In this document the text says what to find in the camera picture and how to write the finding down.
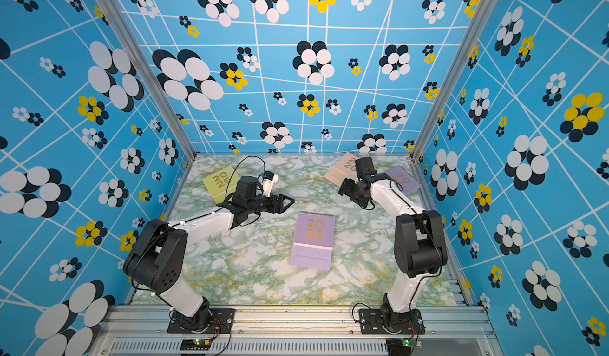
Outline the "pink calendar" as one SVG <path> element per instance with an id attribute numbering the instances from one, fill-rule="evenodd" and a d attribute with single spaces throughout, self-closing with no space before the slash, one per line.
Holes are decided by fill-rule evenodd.
<path id="1" fill-rule="evenodd" d="M 346 153 L 325 175 L 324 177 L 335 184 L 336 186 L 341 187 L 344 179 L 352 179 L 354 181 L 358 180 L 358 176 L 356 173 L 355 161 L 358 160 L 359 157 L 350 152 Z"/>

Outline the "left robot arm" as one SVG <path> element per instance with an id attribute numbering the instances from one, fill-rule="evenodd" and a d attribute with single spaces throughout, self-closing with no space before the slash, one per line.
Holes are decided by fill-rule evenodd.
<path id="1" fill-rule="evenodd" d="M 124 273 L 172 308 L 173 324 L 187 332 L 204 332 L 215 320 L 209 300 L 182 276 L 186 251 L 211 235 L 241 226 L 250 215 L 284 213 L 295 200 L 272 193 L 277 179 L 272 172 L 262 181 L 244 176 L 236 191 L 208 213 L 181 223 L 149 221 L 123 264 Z"/>

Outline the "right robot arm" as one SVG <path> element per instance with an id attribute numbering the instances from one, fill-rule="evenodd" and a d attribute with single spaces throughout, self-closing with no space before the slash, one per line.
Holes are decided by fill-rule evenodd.
<path id="1" fill-rule="evenodd" d="M 394 335 L 415 334 L 422 328 L 416 306 L 423 287 L 447 265 L 442 218 L 437 211 L 426 210 L 408 198 L 404 186 L 378 172 L 371 157 L 356 159 L 355 173 L 355 180 L 344 179 L 339 195 L 349 197 L 360 208 L 380 206 L 395 219 L 393 254 L 398 273 L 380 307 L 382 326 Z"/>

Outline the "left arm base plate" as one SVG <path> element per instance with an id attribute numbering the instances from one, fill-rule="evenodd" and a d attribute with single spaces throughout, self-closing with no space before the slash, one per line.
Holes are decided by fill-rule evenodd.
<path id="1" fill-rule="evenodd" d="M 228 334 L 232 329 L 234 308 L 202 308 L 194 317 L 187 317 L 175 310 L 169 314 L 169 334 Z"/>

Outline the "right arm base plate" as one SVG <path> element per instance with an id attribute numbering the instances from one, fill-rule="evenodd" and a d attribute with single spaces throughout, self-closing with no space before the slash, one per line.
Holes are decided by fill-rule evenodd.
<path id="1" fill-rule="evenodd" d="M 356 319 L 363 335 L 424 335 L 426 328 L 421 312 L 393 313 L 380 308 L 361 308 Z"/>

